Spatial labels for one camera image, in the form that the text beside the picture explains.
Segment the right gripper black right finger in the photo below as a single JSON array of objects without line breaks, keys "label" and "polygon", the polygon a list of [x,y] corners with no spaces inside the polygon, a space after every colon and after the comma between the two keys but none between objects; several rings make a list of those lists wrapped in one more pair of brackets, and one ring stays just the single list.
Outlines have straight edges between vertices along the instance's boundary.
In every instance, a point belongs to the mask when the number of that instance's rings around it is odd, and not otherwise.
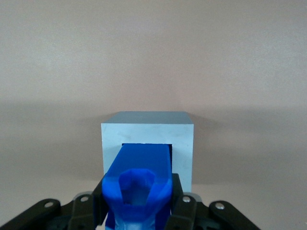
[{"label": "right gripper black right finger", "polygon": [[217,200],[205,206],[193,193],[184,193],[179,175],[172,174],[171,214],[165,230],[258,230],[259,227],[231,203]]}]

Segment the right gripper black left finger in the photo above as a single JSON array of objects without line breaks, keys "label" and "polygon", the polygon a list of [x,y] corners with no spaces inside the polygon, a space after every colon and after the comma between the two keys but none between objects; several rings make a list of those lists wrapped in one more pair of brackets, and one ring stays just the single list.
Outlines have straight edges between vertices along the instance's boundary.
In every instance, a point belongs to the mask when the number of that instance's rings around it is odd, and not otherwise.
[{"label": "right gripper black left finger", "polygon": [[107,216],[102,181],[93,191],[82,193],[62,205],[57,199],[43,199],[2,225],[2,230],[95,230]]}]

